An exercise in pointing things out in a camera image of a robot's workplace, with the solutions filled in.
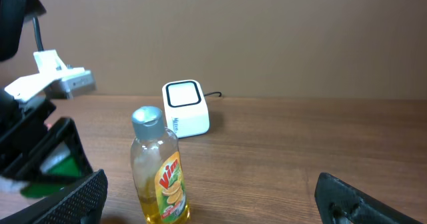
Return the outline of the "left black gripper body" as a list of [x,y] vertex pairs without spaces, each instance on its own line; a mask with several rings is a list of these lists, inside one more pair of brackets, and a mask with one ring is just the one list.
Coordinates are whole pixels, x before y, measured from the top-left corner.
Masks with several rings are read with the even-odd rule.
[[20,102],[1,90],[1,170],[8,171],[47,134],[45,120],[56,106],[44,97]]

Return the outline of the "yellow dish soap bottle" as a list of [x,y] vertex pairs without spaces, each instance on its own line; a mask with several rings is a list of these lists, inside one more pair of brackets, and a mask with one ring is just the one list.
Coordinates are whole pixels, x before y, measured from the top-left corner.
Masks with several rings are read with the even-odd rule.
[[145,221],[185,223],[190,212],[176,134],[154,106],[140,107],[131,120],[135,139],[130,163]]

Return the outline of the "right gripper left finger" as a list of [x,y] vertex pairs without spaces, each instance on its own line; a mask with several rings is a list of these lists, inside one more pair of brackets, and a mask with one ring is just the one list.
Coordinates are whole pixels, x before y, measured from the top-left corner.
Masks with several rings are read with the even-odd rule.
[[108,181],[100,169],[59,192],[1,220],[1,224],[99,223]]

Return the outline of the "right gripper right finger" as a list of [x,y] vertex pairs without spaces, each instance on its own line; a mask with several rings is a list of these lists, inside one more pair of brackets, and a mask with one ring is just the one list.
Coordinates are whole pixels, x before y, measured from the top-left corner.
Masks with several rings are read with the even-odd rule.
[[320,173],[314,197],[323,223],[420,224],[329,173]]

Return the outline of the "green lid jar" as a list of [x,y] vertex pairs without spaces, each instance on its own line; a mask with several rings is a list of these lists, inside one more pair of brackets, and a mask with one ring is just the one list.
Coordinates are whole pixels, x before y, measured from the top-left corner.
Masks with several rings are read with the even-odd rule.
[[[64,142],[60,143],[42,162],[40,166],[42,174],[65,175],[71,177],[81,177],[75,159],[71,156],[69,148]],[[1,177],[1,192],[19,193],[24,198],[41,199],[52,193],[61,190],[62,184],[49,183],[29,183],[25,181],[14,181]]]

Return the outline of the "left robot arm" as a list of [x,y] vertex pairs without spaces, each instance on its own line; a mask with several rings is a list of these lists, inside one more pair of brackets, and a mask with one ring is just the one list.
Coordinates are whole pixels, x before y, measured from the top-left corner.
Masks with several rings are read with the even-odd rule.
[[[1,0],[1,60],[12,58],[19,47],[26,17],[44,12],[39,0]],[[14,181],[69,185],[93,169],[85,156],[77,127],[71,118],[62,117],[52,127],[45,120],[55,105],[43,97],[18,102],[1,90],[1,176]],[[78,176],[43,173],[40,168],[53,150],[66,144],[79,169]]]

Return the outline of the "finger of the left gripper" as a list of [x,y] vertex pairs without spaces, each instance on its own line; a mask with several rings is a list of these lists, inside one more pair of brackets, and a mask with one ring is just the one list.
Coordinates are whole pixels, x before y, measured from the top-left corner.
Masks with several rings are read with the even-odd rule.
[[[51,152],[64,142],[71,152],[71,156],[81,171],[81,177],[65,175],[42,174],[40,166]],[[13,162],[8,171],[1,170],[1,176],[16,181],[28,181],[30,183],[54,183],[71,184],[93,173],[93,169],[85,156],[75,122],[71,118],[60,118],[51,128],[47,128],[47,134],[34,146],[28,154],[22,154],[18,161]]]

